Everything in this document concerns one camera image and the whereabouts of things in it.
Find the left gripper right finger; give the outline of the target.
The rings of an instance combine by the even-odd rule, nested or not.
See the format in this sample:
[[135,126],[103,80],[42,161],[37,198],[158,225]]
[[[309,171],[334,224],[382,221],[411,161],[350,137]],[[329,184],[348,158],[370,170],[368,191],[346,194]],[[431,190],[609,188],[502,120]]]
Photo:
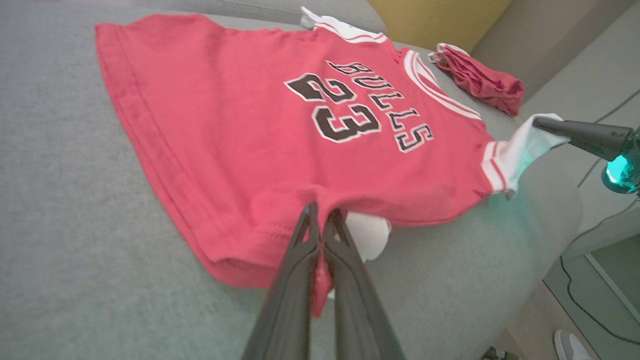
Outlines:
[[404,360],[393,326],[339,209],[327,217],[323,253],[335,290],[335,358]]

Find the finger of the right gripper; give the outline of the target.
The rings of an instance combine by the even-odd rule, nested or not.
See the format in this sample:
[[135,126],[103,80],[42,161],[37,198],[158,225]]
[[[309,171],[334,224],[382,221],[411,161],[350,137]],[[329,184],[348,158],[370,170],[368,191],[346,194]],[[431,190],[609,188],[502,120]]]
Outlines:
[[572,146],[608,162],[628,153],[634,144],[634,130],[630,127],[560,121],[548,116],[535,116],[532,125],[544,132],[567,138]]

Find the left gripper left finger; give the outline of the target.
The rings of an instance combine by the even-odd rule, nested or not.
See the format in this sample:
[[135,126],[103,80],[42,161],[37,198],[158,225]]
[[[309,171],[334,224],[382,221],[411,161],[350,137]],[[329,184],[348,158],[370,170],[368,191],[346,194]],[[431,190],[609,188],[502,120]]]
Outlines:
[[308,360],[312,291],[320,254],[317,217],[316,203],[302,209],[244,347],[243,360]]

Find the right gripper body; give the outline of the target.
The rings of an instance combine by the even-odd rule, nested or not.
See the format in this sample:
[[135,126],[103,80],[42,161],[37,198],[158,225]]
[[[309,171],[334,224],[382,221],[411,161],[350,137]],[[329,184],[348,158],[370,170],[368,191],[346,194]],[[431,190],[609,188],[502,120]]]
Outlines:
[[624,126],[605,126],[605,136],[599,157],[606,161],[601,180],[604,186],[618,194],[639,192],[640,133]]

